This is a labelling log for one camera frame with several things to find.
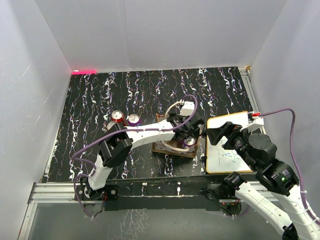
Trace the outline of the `pink tape strip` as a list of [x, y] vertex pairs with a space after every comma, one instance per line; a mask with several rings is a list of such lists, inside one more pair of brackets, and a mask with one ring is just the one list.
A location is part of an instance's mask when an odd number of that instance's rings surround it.
[[96, 74], [96, 70], [74, 70], [72, 72], [72, 75], [90, 75], [90, 74]]

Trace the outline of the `aluminium frame rail right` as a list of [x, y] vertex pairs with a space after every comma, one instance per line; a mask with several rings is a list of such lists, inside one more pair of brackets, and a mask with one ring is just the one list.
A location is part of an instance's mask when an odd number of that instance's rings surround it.
[[[249, 73], [244, 68], [240, 68], [239, 72], [252, 105], [252, 111], [259, 112]], [[273, 171], [278, 162], [276, 158], [277, 147], [266, 134], [265, 127], [262, 126], [249, 133], [246, 149], [239, 150], [244, 161], [257, 173], [263, 174]]]

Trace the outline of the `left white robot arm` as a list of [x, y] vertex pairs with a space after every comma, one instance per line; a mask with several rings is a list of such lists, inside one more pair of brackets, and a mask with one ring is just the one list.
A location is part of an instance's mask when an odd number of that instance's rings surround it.
[[131, 150], [160, 141], [183, 141], [189, 137], [196, 139], [204, 126], [205, 121], [198, 113], [190, 116], [174, 114], [160, 122], [141, 126], [115, 123], [107, 135], [72, 156], [73, 160], [85, 162], [86, 159], [80, 157], [82, 153], [96, 145], [99, 147], [91, 172], [81, 175], [79, 179], [82, 194], [91, 200], [99, 199], [113, 168], [125, 162]]

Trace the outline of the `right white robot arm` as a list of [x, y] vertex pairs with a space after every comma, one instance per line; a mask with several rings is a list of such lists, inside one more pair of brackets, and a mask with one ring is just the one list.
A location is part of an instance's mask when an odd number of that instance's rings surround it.
[[241, 125], [227, 121], [218, 128], [205, 130], [212, 146], [225, 137], [225, 150], [234, 150], [255, 172], [255, 178], [281, 204], [274, 205], [255, 190], [238, 172], [226, 176], [222, 183], [204, 188], [207, 198], [237, 198], [244, 201], [281, 235], [284, 240], [318, 240], [320, 219], [302, 196], [302, 181], [294, 170], [276, 157], [277, 146], [268, 135], [251, 133]]

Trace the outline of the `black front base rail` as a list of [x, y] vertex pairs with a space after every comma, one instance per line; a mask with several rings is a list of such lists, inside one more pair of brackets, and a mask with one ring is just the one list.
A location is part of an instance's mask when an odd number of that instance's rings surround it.
[[101, 203], [104, 211], [132, 209], [177, 210], [205, 209], [219, 211], [238, 205], [239, 200], [216, 190], [223, 175], [157, 177], [107, 180], [98, 190], [81, 180], [75, 188], [76, 200], [84, 204]]

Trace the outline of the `white whiteboard yellow rim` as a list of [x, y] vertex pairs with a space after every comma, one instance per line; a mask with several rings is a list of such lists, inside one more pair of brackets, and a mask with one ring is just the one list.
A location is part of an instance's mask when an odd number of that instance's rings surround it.
[[[246, 111], [216, 116], [207, 120], [206, 126], [219, 128], [226, 122], [232, 122], [241, 126], [246, 126], [248, 113]], [[232, 172], [251, 173], [252, 170], [242, 160], [235, 150], [225, 150], [223, 144], [227, 138], [223, 137], [217, 145], [211, 145], [210, 140], [206, 140], [206, 162], [205, 169], [208, 174], [229, 174]]]

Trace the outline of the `red cola can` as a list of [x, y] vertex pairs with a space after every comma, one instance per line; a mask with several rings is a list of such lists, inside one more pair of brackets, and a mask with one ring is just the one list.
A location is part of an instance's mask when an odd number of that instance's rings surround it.
[[116, 123], [122, 123], [124, 126], [127, 125], [126, 117], [121, 110], [114, 110], [111, 113], [111, 121]]

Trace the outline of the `purple Fanta can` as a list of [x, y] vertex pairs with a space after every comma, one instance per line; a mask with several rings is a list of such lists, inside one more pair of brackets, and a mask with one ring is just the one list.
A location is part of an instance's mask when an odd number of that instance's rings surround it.
[[141, 118], [135, 113], [130, 114], [127, 118], [127, 123], [131, 127], [139, 126], [141, 124]]
[[182, 145], [184, 148], [190, 148], [197, 143], [197, 139], [195, 137], [189, 136], [182, 141]]
[[109, 131], [117, 122], [115, 121], [110, 121], [107, 126], [106, 126], [106, 129]]

